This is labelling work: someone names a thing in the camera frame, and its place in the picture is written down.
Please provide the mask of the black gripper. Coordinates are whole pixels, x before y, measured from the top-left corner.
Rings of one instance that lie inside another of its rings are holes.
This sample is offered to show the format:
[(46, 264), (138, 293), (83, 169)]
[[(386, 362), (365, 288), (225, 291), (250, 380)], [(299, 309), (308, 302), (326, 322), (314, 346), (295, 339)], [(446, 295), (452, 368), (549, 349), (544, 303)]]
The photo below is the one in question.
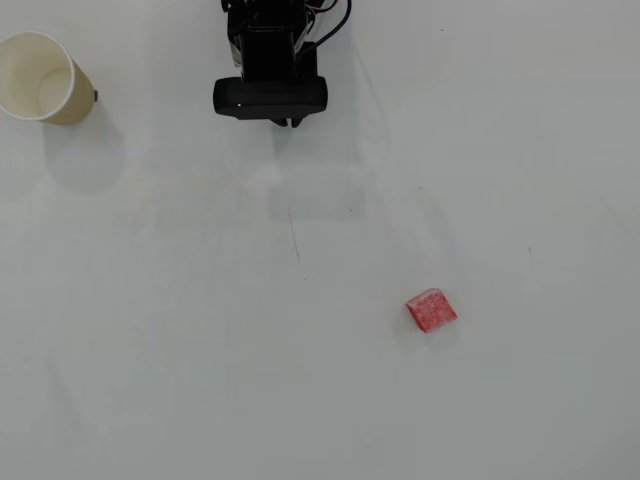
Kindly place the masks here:
[[(295, 57), (293, 27), (280, 25), (246, 25), (239, 34), (241, 71), (244, 80), (286, 80), (291, 77)], [(288, 128), (288, 119), (272, 119)], [(291, 120), (297, 128), (302, 118)]]

